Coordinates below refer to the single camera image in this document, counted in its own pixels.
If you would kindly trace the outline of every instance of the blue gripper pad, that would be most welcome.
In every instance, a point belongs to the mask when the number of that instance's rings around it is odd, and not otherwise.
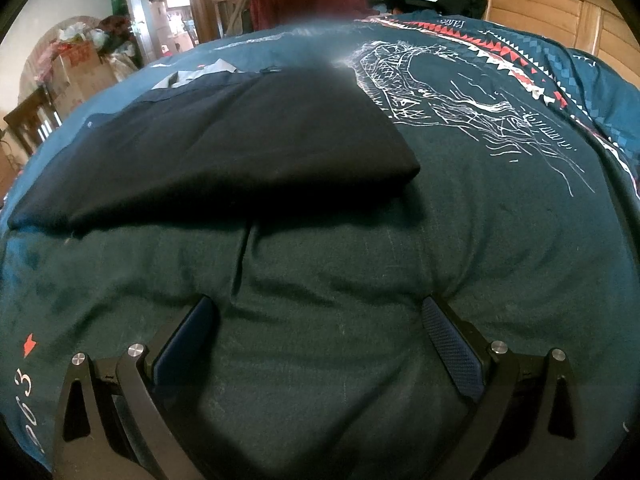
[[[155,386],[175,386],[182,382],[209,335],[213,322],[214,305],[209,298],[202,298],[156,361],[152,378]]]
[[[422,303],[422,325],[460,394],[478,402],[484,392],[481,363],[431,297]]]

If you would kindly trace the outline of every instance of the wall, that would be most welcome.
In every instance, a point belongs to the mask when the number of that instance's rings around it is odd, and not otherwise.
[[[0,127],[2,118],[18,104],[22,67],[42,35],[73,16],[104,18],[111,0],[29,0],[0,43]]]

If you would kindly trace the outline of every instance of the printed number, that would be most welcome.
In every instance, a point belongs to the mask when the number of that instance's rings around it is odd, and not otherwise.
[[[18,403],[18,406],[20,406],[20,409],[24,413],[24,416],[29,419],[29,422],[31,424],[33,424],[34,426],[37,426],[38,423],[36,421],[35,416],[33,415],[33,412],[30,410],[30,408],[24,402],[20,402],[20,397],[15,396],[15,402]]]
[[[42,454],[44,454],[44,450],[42,449],[42,446],[40,445],[40,441],[38,440],[38,437],[35,435],[35,433],[33,433],[33,430],[31,429],[31,426],[29,426],[28,424],[24,427],[25,430],[27,430],[27,434],[29,435],[29,438],[31,439],[31,441],[38,446],[38,449],[40,450],[40,452]]]
[[[20,386],[23,382],[27,382],[29,385],[29,389],[24,391],[24,396],[29,397],[31,395],[31,378],[27,374],[22,374],[20,368],[18,368],[15,372],[14,381],[17,386]]]

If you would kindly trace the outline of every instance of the blue bedding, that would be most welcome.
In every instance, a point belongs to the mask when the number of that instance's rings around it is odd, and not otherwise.
[[[367,212],[82,236],[7,228],[92,117],[218,59],[248,72],[350,67],[420,173]],[[487,339],[566,352],[595,474],[636,420],[640,393],[639,123],[640,93],[601,61],[428,11],[282,27],[155,62],[81,105],[9,193],[0,412],[50,466],[68,359],[121,354],[207,294],[220,332],[168,416],[210,468],[243,479],[418,478],[468,412],[421,327],[420,304],[437,292]]]

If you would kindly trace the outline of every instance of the metal screw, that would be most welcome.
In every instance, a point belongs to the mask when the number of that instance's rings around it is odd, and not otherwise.
[[[145,346],[140,343],[133,343],[127,350],[127,354],[131,357],[138,357],[142,352],[145,351]]]
[[[73,364],[75,364],[76,366],[81,365],[82,363],[84,363],[84,360],[86,359],[86,355],[84,355],[82,352],[78,352],[76,355],[74,355],[71,358],[71,362]]]
[[[551,351],[551,357],[556,361],[564,361],[566,359],[566,354],[559,348],[554,348]]]
[[[493,343],[491,343],[491,350],[495,354],[498,354],[498,355],[506,354],[508,349],[509,347],[507,346],[507,343],[505,343],[504,341],[494,341]]]

